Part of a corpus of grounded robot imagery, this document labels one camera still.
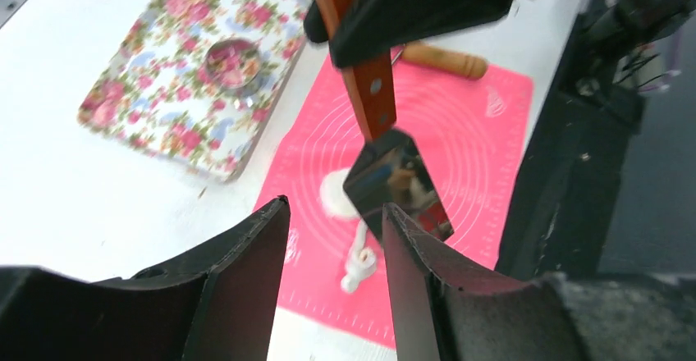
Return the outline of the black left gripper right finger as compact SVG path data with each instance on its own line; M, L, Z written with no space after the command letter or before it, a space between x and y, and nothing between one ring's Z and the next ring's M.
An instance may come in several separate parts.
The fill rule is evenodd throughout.
M552 272L517 281L465 257L399 206L382 245L400 360L692 360L695 278Z

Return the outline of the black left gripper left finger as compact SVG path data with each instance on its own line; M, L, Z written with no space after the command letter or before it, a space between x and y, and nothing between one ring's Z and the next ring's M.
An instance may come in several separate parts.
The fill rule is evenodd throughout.
M129 279L1 270L4 360L264 360L291 210L278 196L245 220Z

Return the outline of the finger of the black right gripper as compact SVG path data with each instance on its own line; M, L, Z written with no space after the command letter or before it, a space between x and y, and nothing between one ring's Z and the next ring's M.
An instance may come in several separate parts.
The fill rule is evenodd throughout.
M327 27L325 26L316 0L312 0L309 4L307 12L304 15L303 28L307 40L310 41L310 43L324 44L328 42Z
M389 49L500 20L513 0L350 0L329 40L334 66L346 68Z

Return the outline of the round metal dough cutter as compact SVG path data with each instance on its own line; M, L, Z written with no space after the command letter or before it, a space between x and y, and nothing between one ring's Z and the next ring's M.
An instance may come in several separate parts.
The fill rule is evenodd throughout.
M223 39L205 54L207 77L223 93L236 97L255 94L261 86L263 62L258 45L247 39Z

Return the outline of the white dough scrap strip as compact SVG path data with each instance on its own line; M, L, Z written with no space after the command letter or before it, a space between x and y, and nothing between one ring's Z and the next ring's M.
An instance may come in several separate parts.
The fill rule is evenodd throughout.
M354 293L362 281L377 271L378 259L372 248L366 245L369 228L364 221L356 227L355 237L345 260L345 275L341 279L341 289Z

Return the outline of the wooden rolling pin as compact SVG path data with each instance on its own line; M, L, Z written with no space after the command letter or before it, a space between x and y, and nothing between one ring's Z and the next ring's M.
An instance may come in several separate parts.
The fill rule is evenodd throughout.
M404 60L418 66L424 66L467 80L480 80L488 71L488 61L480 56L438 48L421 41L401 45L391 57L394 66Z

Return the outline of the pink silicone baking mat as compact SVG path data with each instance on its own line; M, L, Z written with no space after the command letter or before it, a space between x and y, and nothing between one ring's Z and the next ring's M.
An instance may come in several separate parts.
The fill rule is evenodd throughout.
M448 245L493 268L524 149L532 80L490 66L470 81L398 62L394 83L398 125L414 138L454 227ZM385 265L355 292L341 289L357 221L329 217L319 198L323 178L350 167L362 145L341 76L325 62L259 197L284 194L291 206L278 306L393 347Z

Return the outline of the white dough lump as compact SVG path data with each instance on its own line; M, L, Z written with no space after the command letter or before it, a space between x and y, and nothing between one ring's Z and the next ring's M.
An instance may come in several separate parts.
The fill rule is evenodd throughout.
M321 181L319 200L328 217L344 221L359 218L359 213L343 190L349 172L349 167L331 171Z

